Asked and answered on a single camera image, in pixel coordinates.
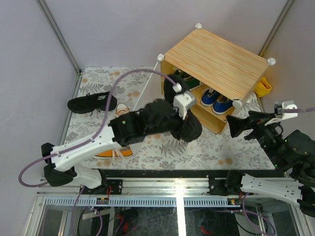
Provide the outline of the blue sneaker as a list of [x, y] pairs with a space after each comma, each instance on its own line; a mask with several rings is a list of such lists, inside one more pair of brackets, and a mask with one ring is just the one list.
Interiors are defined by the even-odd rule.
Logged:
[[201, 104], [205, 107], [211, 107], [221, 94], [213, 88], [208, 88], [204, 91], [201, 97]]
[[212, 110], [216, 115], [223, 115], [233, 107], [233, 100], [221, 95], [213, 104]]

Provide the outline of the white cabinet door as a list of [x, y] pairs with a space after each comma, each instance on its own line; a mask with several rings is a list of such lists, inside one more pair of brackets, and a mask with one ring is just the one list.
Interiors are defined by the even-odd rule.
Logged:
[[133, 110], [137, 111], [140, 108], [144, 108], [147, 103], [150, 103], [161, 97], [161, 76], [158, 74], [149, 73], [148, 80], [146, 81]]

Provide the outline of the green sneaker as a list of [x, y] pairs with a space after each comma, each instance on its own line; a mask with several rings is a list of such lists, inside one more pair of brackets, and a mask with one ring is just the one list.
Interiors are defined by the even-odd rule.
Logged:
[[180, 69], [177, 69], [173, 74], [181, 76], [183, 74], [183, 71]]
[[193, 76], [186, 77], [186, 78], [184, 78], [184, 80], [185, 80], [185, 83], [187, 84], [187, 86], [189, 87], [190, 91], [204, 85], [201, 81], [197, 80]]

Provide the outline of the wooden shoe cabinet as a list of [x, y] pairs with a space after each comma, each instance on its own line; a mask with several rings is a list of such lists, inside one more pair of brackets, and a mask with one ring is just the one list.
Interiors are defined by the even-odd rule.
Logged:
[[[172, 74], [180, 69], [196, 78], [201, 86], [192, 90], [197, 104], [191, 108], [200, 122], [213, 131], [221, 133], [227, 127], [227, 115], [237, 115], [253, 93], [274, 58], [264, 59], [205, 29], [200, 23], [195, 30], [165, 54], [159, 54], [161, 72]], [[214, 89], [234, 102], [223, 115], [202, 105], [205, 91]]]

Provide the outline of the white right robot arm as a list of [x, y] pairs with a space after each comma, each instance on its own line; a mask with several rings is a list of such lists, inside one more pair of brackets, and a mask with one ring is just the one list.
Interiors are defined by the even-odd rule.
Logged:
[[315, 215], [315, 142], [299, 130], [283, 138], [283, 127], [273, 113], [249, 111], [247, 118], [227, 115], [231, 137], [251, 130], [245, 140], [255, 139], [264, 150], [275, 169], [281, 172], [292, 170], [289, 176], [299, 186], [279, 185], [259, 180], [249, 174], [230, 170], [224, 182], [230, 194], [256, 193], [286, 202], [300, 208], [310, 217]]

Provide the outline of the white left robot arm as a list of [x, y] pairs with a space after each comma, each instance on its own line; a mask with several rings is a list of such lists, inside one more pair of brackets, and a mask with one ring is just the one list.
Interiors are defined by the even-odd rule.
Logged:
[[93, 133], [63, 146], [54, 146], [44, 176], [52, 187], [71, 182], [84, 185], [97, 194], [107, 190], [108, 182], [98, 169], [89, 169], [80, 163], [103, 151], [143, 142], [151, 134], [179, 131], [188, 111], [183, 105], [171, 105], [163, 99], [148, 103], [144, 108], [121, 115]]

